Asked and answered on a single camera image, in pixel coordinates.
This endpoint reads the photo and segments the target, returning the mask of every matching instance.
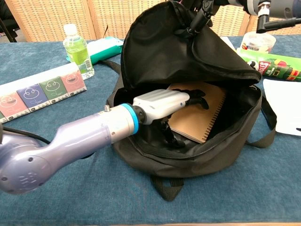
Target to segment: green can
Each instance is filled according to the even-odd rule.
[[[263,76],[289,81],[301,81],[301,59],[265,52],[238,49],[237,53]]]

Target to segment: blue ring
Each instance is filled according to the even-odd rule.
[[[139,122],[138,122],[138,117],[136,115],[136,113],[134,112],[134,110],[132,109],[132,107],[128,104],[121,104],[121,106],[124,106],[131,114],[133,121],[134,121],[134,132],[133,134],[138,132],[139,129]]]

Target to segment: black cable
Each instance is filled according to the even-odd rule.
[[[21,135],[24,135],[24,136],[27,136],[27,137],[32,137],[34,139],[37,139],[37,140],[40,140],[40,141],[44,142],[45,144],[48,144],[48,145],[50,144],[49,140],[46,140],[43,137],[40,137],[40,136],[38,136],[34,133],[30,133],[30,132],[27,132],[27,131],[24,131],[24,130],[13,129],[13,128],[9,128],[9,127],[6,127],[6,126],[3,126],[3,130],[7,131],[7,132],[21,134]]]

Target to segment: wicker panel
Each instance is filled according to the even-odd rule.
[[[270,21],[279,20],[278,18],[270,18]],[[252,31],[256,31],[257,28],[257,19],[254,20],[254,24],[252,26]],[[280,35],[288,35],[288,34],[301,34],[301,24],[296,25],[295,27],[283,28],[277,31],[268,32],[269,34],[280,34]]]
[[[88,0],[97,38],[125,38],[134,20],[146,9],[165,0]]]
[[[87,0],[6,0],[27,41],[62,41],[63,25],[76,24],[86,40],[95,39]]]
[[[222,6],[212,17],[212,30],[219,36],[237,36],[242,26],[248,23],[248,17],[242,7]]]

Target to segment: white bottle cap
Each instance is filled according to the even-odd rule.
[[[77,34],[76,25],[75,24],[65,24],[64,31],[65,31],[66,35],[76,35]]]

